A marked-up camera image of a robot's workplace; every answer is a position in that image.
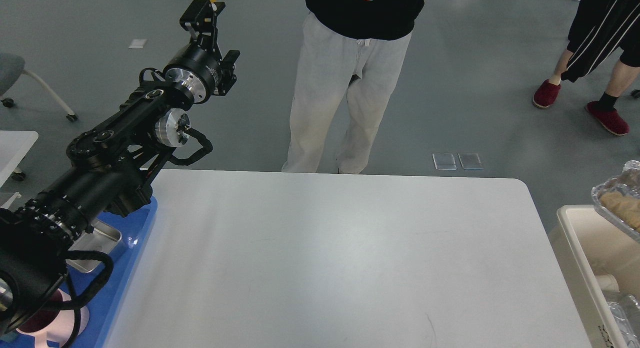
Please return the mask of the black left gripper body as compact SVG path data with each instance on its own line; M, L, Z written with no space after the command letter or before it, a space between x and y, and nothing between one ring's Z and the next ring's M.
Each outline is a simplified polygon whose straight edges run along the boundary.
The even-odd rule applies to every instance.
M166 81L188 90L194 104L226 95L220 61L196 43L180 49L163 69L163 75Z

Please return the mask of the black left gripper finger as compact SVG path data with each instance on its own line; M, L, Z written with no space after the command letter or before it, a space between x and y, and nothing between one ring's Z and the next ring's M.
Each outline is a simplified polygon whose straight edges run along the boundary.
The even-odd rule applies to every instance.
M192 1L179 19L183 30L190 33L190 42L207 52L218 53L217 18L224 8L224 2Z
M226 96L236 83L237 76L235 75L235 63L240 55L240 51L228 51L226 56L224 56L224 58L219 62L220 75L218 84L215 88L215 96Z

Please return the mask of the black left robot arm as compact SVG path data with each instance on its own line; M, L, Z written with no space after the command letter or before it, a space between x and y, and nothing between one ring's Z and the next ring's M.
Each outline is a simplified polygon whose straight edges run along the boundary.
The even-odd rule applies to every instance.
M73 250L94 231L102 212L128 216L150 204L153 180L166 163L189 166L211 153L210 140L186 112L237 81L239 51L221 55L217 19L224 2L192 1L179 20L189 43L119 111L66 148L71 169L25 206L1 210L1 334L41 310L73 312L71 346L81 309L108 283L114 260L97 250Z

